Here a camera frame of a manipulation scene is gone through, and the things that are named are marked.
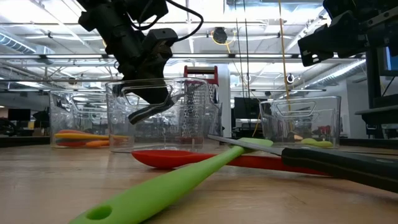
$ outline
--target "desk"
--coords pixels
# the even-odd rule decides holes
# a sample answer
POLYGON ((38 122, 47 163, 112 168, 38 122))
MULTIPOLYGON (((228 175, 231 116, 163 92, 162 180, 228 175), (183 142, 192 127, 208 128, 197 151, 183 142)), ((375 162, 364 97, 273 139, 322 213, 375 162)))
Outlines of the desk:
MULTIPOLYGON (((129 154, 105 149, 2 148, 0 220, 2 224, 64 224, 112 195, 164 172, 129 154)), ((397 220, 398 194, 330 177, 227 166, 146 224, 397 220)))

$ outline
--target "green spatula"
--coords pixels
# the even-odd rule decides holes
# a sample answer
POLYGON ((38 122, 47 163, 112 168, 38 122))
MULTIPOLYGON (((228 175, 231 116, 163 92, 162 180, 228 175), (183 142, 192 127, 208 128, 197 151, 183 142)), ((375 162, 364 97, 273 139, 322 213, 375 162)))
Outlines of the green spatula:
MULTIPOLYGON (((264 139, 241 138, 240 141, 272 146, 272 141, 264 139)), ((177 201, 225 164, 250 151, 233 146, 205 161, 155 177, 89 209, 70 224, 140 223, 177 201)))

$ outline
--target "red spatula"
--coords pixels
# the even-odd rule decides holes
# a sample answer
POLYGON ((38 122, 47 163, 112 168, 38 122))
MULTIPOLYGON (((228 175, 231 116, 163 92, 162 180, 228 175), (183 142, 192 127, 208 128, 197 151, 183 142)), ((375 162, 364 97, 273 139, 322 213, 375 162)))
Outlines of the red spatula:
MULTIPOLYGON (((200 162, 216 155, 216 154, 203 154, 203 153, 188 152, 188 151, 176 151, 176 150, 142 150, 142 151, 133 151, 131 154, 141 163, 160 169, 172 169, 175 167, 195 162, 200 162)), ((284 165, 280 157, 240 156, 231 161, 228 165, 257 168, 257 169, 297 172, 303 174, 328 175, 326 173, 307 168, 290 167, 284 165)))

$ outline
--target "knife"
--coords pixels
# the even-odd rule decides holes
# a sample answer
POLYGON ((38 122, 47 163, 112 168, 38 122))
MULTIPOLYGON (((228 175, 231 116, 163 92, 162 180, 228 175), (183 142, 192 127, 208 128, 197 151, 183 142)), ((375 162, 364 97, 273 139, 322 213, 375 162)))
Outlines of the knife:
POLYGON ((282 158, 288 166, 305 167, 334 177, 398 193, 398 160, 362 156, 313 147, 267 147, 234 139, 208 135, 210 139, 265 151, 282 158))

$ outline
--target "clear plastic container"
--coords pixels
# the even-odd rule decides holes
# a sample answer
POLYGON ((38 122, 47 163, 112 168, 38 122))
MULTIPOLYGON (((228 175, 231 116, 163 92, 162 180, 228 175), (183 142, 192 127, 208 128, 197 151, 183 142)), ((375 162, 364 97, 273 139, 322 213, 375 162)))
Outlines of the clear plastic container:
POLYGON ((111 151, 197 151, 202 148, 205 111, 209 101, 206 81, 197 78, 164 78, 107 83, 106 95, 111 151), (150 105, 136 94, 143 88, 152 89, 154 97, 159 99, 162 99, 159 93, 167 90, 167 98, 150 105), (167 109, 144 116, 138 123, 131 123, 132 114, 159 107, 167 109), (118 141, 118 138, 124 138, 125 141, 118 141))
POLYGON ((50 92, 52 147, 108 147, 104 93, 50 92))
POLYGON ((260 111, 264 137, 272 140, 274 146, 337 148, 340 102, 339 96, 262 102, 260 111))

